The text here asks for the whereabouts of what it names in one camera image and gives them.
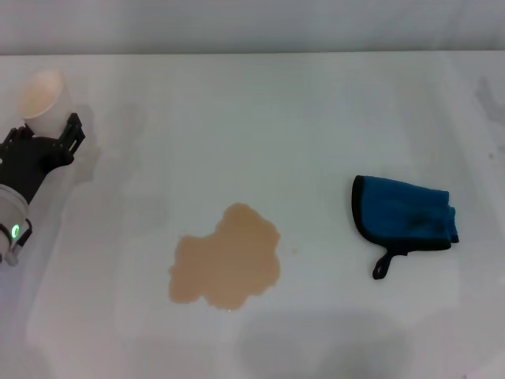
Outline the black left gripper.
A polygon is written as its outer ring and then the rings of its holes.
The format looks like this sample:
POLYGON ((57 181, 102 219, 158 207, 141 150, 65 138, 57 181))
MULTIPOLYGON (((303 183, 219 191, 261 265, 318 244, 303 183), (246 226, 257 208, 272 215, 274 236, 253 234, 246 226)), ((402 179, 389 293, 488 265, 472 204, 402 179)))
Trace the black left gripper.
POLYGON ((74 161, 85 139, 77 113, 69 116, 58 140, 33 136, 24 124, 12 128, 1 143, 1 184, 17 192, 28 204, 52 170, 74 161))

